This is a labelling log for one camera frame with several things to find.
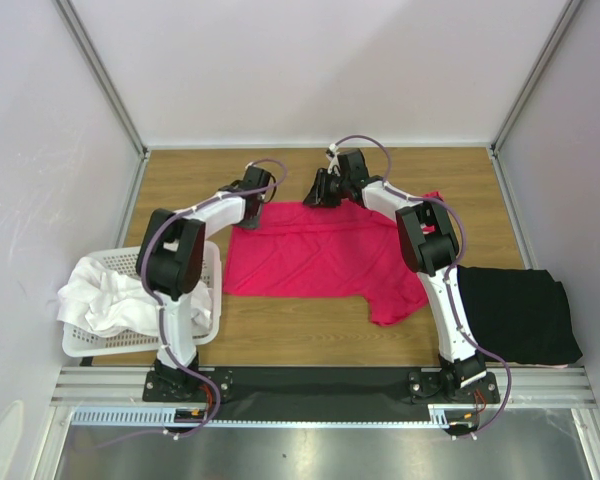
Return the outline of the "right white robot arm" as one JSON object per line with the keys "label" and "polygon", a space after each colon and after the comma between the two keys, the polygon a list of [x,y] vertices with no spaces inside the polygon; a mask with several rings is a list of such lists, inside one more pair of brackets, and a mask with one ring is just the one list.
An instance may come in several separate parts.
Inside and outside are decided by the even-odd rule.
{"label": "right white robot arm", "polygon": [[464,241],[456,237],[454,214],[436,196],[414,196],[371,175],[359,149],[341,151],[333,144],[326,157],[329,166],[317,170],[304,204],[335,208],[347,199],[395,222],[404,263],[423,285],[434,316],[441,392],[454,402],[466,400],[487,369],[461,298],[458,261]]}

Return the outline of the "pink t shirt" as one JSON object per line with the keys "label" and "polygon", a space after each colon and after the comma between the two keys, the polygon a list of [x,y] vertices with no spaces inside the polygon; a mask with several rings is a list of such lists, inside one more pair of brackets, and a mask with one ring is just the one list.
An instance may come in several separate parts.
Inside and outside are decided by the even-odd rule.
{"label": "pink t shirt", "polygon": [[223,288],[236,296],[360,296],[380,326],[400,323],[428,304],[403,261],[396,224],[349,201],[335,209],[265,205],[258,228],[233,228]]}

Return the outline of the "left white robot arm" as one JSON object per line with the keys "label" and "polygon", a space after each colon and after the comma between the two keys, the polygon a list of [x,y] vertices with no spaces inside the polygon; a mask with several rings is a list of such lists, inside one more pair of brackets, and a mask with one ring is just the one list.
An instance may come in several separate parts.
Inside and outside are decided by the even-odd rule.
{"label": "left white robot arm", "polygon": [[210,198],[178,211],[155,210],[141,244],[136,272],[156,303],[160,348],[146,376],[148,402],[191,401],[205,385],[214,399],[217,387],[199,373],[193,333],[192,294],[201,280],[205,242],[218,231],[257,218],[279,180],[257,162],[244,176]]}

